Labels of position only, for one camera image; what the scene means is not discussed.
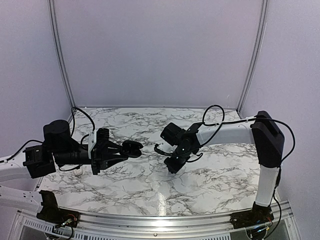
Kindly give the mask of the black earbud charging case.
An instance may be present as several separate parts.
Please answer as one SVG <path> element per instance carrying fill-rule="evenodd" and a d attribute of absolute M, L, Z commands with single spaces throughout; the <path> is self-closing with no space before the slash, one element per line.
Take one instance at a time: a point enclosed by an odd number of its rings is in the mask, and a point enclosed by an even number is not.
<path fill-rule="evenodd" d="M 137 141 L 125 140 L 122 143 L 120 154 L 128 158 L 139 158 L 142 155 L 141 149 L 144 146 Z"/>

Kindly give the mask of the white earbud charging case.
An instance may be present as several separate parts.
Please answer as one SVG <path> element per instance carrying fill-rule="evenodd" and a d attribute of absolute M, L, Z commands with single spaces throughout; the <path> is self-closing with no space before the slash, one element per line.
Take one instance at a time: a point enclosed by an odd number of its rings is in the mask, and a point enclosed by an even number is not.
<path fill-rule="evenodd" d="M 73 170 L 73 174 L 75 176 L 81 176 L 83 174 L 83 169 L 80 167 L 79 169 Z"/>

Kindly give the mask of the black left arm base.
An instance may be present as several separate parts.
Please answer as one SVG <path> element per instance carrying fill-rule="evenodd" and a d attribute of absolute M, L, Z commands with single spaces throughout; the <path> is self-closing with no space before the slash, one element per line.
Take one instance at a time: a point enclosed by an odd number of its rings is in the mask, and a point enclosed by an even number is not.
<path fill-rule="evenodd" d="M 80 216 L 78 211 L 60 208 L 55 194 L 51 191 L 41 190 L 39 193 L 42 201 L 40 212 L 36 214 L 37 219 L 55 224 L 56 228 L 77 227 Z"/>

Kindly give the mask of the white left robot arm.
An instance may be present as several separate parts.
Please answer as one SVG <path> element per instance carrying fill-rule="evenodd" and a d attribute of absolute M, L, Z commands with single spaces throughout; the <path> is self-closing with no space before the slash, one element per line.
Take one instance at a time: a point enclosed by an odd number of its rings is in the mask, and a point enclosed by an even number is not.
<path fill-rule="evenodd" d="M 77 150 L 48 150 L 44 145 L 27 147 L 14 157 L 0 159 L 0 181 L 16 179 L 37 179 L 56 172 L 58 165 L 90 165 L 92 173 L 97 175 L 117 163 L 130 158 L 129 153 L 117 144 L 105 147 L 97 152 L 88 153 L 82 147 Z M 28 210 L 44 215 L 53 223 L 63 219 L 63 211 L 58 208 L 55 194 L 51 191 L 25 191 L 10 187 L 0 188 L 0 204 L 7 207 Z"/>

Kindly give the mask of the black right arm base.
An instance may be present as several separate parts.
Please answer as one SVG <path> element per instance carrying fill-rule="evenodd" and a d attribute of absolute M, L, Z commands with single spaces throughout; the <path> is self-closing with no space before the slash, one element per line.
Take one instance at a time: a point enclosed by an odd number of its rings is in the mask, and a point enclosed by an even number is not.
<path fill-rule="evenodd" d="M 232 213 L 229 221 L 234 229 L 240 229 L 270 223 L 273 220 L 274 215 L 270 205 L 265 207 L 254 202 L 251 209 Z"/>

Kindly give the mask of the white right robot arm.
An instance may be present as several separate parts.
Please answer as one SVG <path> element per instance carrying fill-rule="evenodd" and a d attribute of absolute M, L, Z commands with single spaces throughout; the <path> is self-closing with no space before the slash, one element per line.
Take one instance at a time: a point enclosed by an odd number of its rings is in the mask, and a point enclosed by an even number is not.
<path fill-rule="evenodd" d="M 254 144 L 260 174 L 255 206 L 248 212 L 247 219 L 258 224 L 267 216 L 276 188 L 277 178 L 281 171 L 285 137 L 274 119 L 266 111 L 259 111 L 252 118 L 233 122 L 206 125 L 201 122 L 183 129 L 169 123 L 160 137 L 163 142 L 157 149 L 168 154 L 164 163 L 168 170 L 177 173 L 202 147 L 220 144 Z"/>

